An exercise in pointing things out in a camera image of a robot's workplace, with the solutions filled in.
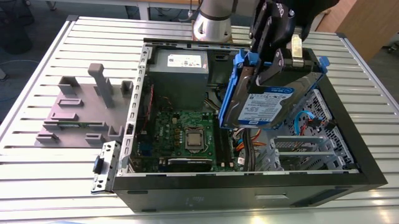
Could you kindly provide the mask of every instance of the motherboard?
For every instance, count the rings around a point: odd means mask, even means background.
[[[210,112],[156,112],[152,143],[138,141],[141,172],[224,172],[236,169],[228,130]]]

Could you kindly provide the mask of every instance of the white label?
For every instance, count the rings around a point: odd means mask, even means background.
[[[169,55],[168,67],[200,68],[200,55]]]
[[[244,163],[245,163],[245,159],[238,157],[237,158],[237,164],[244,165]]]
[[[269,123],[282,108],[280,102],[290,97],[292,92],[292,88],[268,87],[262,94],[249,94],[237,117],[240,125]]]

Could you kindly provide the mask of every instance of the blue cable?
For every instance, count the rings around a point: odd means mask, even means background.
[[[313,119],[313,118],[314,118],[314,115],[313,115],[312,112],[309,112],[309,111],[300,111],[300,112],[297,113],[297,115],[294,116],[294,119],[293,119],[293,131],[294,131],[294,134],[296,134],[296,135],[298,135],[298,133],[300,133],[297,122],[298,122],[300,115],[301,115],[302,113],[305,113],[305,114],[309,116],[309,119]]]

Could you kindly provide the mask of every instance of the metal clip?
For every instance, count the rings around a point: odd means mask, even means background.
[[[290,37],[290,46],[288,44],[286,48],[290,47],[290,53],[292,53],[292,66],[301,68],[304,66],[304,59],[301,54],[301,39],[300,34],[301,29],[294,27],[293,35]]]

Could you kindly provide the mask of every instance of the expansion slot bracket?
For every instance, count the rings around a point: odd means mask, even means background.
[[[116,141],[102,144],[100,155],[94,160],[94,179],[92,194],[113,194],[112,186],[116,175],[116,165],[120,153],[120,144]]]

